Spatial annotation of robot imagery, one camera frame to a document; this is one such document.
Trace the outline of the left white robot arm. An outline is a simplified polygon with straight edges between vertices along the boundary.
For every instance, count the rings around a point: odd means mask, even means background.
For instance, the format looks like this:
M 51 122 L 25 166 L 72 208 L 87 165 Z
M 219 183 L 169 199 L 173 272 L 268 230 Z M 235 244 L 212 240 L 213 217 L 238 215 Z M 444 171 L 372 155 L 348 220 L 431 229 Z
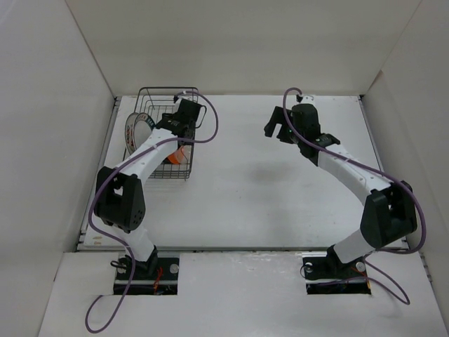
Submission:
M 179 162 L 182 148 L 191 145 L 198 118 L 205 107 L 175 98 L 173 106 L 154 120 L 146 112 L 132 113 L 125 124 L 127 160 L 102 167 L 97 175 L 93 214 L 112 229 L 110 237 L 128 253 L 118 266 L 147 279 L 157 268 L 157 248 L 142 225 L 146 213 L 144 185 L 165 161 Z

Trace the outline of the white plate red characters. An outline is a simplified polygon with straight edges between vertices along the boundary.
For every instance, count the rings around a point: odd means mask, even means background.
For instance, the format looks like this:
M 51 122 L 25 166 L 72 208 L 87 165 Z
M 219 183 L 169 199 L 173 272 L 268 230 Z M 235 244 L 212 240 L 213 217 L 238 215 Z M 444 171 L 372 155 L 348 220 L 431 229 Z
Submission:
M 134 153 L 136 150 L 135 147 L 135 141 L 134 141 L 134 126 L 135 126 L 135 120 L 138 116 L 138 113 L 131 113 L 125 123 L 125 130 L 124 130 L 124 137 L 125 137 L 125 144 L 126 149 L 129 154 Z

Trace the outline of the white plate green rim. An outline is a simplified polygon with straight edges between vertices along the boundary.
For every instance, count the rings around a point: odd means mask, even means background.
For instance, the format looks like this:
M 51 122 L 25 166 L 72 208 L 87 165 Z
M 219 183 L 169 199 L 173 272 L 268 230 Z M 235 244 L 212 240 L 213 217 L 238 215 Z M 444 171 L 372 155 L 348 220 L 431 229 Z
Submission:
M 135 149 L 139 148 L 152 134 L 156 124 L 150 115 L 139 113 L 133 124 L 133 141 Z

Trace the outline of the orange plate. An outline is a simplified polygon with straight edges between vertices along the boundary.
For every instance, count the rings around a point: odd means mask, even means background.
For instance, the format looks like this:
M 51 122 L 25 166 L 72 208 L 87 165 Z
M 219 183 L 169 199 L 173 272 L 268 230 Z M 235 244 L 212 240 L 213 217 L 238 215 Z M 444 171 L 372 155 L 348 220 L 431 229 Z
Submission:
M 174 153 L 167 157 L 167 160 L 173 165 L 186 164 L 188 162 L 188 158 L 185 154 L 185 146 L 179 147 Z

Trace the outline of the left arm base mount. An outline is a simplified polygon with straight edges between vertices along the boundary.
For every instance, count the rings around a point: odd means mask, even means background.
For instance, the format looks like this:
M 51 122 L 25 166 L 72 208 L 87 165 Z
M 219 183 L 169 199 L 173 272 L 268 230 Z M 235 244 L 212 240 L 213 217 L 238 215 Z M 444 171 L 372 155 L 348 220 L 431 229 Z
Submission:
M 119 256 L 110 262 L 116 269 L 113 294 L 122 295 L 126 290 L 130 276 L 131 261 L 128 256 Z M 136 266 L 133 280 L 126 293 L 130 296 L 175 296 L 178 290 L 180 271 L 180 254 L 161 252 L 156 267 L 150 275 L 146 275 L 140 266 Z

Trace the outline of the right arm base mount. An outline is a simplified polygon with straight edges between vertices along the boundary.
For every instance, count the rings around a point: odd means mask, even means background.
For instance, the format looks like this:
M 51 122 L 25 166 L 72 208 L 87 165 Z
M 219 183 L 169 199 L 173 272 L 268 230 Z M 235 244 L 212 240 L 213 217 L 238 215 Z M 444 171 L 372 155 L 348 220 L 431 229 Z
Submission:
M 327 256 L 303 256 L 300 272 L 308 295 L 371 294 L 362 258 L 333 265 Z

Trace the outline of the clear glass plate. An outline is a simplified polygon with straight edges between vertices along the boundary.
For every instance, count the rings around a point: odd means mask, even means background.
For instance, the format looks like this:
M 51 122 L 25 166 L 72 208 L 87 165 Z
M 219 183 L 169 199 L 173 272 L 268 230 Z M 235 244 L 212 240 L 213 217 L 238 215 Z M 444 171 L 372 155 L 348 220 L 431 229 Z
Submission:
M 180 163 L 182 165 L 190 165 L 192 161 L 192 145 L 183 145 L 180 148 Z

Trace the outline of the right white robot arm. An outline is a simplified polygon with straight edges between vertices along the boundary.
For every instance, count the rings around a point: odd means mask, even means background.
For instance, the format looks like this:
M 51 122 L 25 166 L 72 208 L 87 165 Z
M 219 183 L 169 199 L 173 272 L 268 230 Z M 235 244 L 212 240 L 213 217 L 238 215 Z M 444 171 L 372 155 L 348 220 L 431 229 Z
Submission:
M 360 226 L 355 232 L 328 247 L 324 257 L 304 258 L 306 279 L 355 277 L 365 255 L 416 231 L 411 186 L 356 165 L 335 136 L 321 131 L 318 111 L 312 104 L 300 103 L 290 110 L 276 106 L 264 134 L 297 145 L 303 157 L 338 179 L 363 206 Z

